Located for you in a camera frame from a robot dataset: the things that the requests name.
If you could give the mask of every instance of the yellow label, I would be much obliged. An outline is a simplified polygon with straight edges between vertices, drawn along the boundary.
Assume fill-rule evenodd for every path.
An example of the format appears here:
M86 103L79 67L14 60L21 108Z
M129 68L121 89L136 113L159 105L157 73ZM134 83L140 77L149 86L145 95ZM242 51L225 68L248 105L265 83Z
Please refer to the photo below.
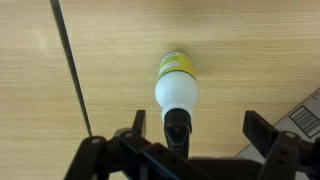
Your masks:
M172 71L183 71L196 79L190 58L182 52L171 52L162 58L158 78Z

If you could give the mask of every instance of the barcode label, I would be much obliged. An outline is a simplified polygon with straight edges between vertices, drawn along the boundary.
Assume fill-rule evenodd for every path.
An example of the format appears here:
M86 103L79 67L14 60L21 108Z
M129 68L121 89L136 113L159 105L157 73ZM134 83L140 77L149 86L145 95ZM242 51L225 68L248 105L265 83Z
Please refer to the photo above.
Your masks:
M305 106L301 106L289 117L309 138L320 132L320 119Z

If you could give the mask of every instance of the black mount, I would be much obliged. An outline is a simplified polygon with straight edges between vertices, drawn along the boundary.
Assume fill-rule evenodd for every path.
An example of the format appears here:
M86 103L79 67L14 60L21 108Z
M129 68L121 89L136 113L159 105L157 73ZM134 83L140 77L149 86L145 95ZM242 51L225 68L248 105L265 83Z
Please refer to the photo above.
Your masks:
M129 179L152 180L293 180L296 171L320 179L320 138L311 143L293 132L279 132L254 111L246 112L243 133L266 159L264 164L246 159L186 159L159 143L151 144L145 132L145 111L138 110L132 128L116 131L111 140L84 139L65 179L105 180L117 171Z

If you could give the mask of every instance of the wooden table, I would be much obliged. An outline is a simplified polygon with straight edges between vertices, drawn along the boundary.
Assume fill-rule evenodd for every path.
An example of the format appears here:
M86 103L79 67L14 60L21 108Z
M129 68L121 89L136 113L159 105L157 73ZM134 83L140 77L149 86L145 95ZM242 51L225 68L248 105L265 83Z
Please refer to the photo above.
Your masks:
M61 179L86 130L49 2L27 2L1 2L0 174ZM61 3L93 133L107 139L146 109L147 138L165 144L154 87L172 50L190 55L200 88L190 156L234 156L246 110L275 123L319 88L320 1Z

